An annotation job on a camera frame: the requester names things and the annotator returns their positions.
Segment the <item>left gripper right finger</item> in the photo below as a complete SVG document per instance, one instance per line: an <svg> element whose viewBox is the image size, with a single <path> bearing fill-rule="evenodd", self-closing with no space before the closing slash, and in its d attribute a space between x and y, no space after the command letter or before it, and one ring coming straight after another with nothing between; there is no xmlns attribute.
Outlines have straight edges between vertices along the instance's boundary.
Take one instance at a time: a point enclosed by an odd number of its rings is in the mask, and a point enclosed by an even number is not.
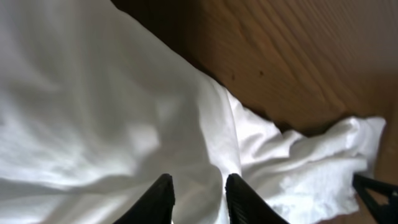
<svg viewBox="0 0 398 224"><path fill-rule="evenodd" d="M225 190L230 224L288 224L240 175L230 174Z"/></svg>

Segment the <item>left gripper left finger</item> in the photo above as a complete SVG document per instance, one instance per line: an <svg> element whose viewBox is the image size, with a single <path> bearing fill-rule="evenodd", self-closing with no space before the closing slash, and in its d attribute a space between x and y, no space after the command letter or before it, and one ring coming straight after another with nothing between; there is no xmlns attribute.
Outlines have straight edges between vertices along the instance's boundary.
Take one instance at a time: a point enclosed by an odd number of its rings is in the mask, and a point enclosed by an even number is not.
<svg viewBox="0 0 398 224"><path fill-rule="evenodd" d="M162 174L114 224L171 224L174 205L172 176Z"/></svg>

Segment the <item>white graphic t-shirt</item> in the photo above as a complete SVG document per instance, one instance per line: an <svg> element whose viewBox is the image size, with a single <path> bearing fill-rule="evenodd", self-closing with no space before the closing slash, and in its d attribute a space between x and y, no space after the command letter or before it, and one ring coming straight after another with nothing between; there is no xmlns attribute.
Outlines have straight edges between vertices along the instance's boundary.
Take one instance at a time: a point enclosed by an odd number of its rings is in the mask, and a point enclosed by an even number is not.
<svg viewBox="0 0 398 224"><path fill-rule="evenodd" d="M112 223L163 173L174 223L228 223L232 173L316 223L357 211L385 123L281 132L110 1L1 2L2 223Z"/></svg>

